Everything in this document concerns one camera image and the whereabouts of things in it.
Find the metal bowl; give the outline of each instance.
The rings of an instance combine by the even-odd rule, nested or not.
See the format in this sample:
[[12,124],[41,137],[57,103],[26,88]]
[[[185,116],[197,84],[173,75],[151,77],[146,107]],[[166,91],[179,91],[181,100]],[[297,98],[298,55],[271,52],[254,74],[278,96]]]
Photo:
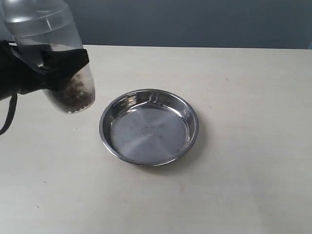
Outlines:
[[185,154],[198,135],[193,108],[175,94],[143,89],[114,100],[102,114],[99,131],[106,148],[119,159],[158,166]]

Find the table surface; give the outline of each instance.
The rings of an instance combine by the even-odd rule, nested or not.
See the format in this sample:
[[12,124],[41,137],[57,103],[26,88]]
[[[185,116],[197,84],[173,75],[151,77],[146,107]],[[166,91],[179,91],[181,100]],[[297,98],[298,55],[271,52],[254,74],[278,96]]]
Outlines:
[[[0,137],[0,233],[312,232],[312,51],[86,48],[94,105],[64,115],[42,92],[20,96]],[[130,165],[100,140],[104,108],[140,88],[198,114],[197,142],[174,163]]]

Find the clear plastic bottle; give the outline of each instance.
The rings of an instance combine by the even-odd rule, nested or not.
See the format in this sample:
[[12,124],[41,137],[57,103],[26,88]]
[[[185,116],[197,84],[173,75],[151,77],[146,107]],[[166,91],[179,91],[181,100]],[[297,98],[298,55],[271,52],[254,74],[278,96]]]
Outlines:
[[[69,6],[63,0],[2,0],[5,25],[22,55],[42,65],[41,49],[64,51],[83,48]],[[44,91],[63,112],[70,114],[95,101],[94,81],[87,65],[60,92]]]

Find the black cable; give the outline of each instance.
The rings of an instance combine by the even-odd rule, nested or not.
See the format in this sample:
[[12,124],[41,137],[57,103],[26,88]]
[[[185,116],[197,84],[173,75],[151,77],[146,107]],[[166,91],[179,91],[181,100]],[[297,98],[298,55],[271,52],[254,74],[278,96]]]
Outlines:
[[15,115],[17,102],[18,102],[18,95],[12,94],[11,99],[10,99],[8,114],[6,116],[4,126],[0,130],[0,135],[4,134],[11,126],[11,123]]

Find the embossed logo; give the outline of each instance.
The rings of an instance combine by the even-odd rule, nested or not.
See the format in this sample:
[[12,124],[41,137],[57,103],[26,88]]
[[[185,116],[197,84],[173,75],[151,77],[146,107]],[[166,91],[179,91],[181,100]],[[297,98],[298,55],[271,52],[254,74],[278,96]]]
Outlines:
[[157,133],[157,129],[154,125],[147,125],[142,129],[143,135],[152,137]]

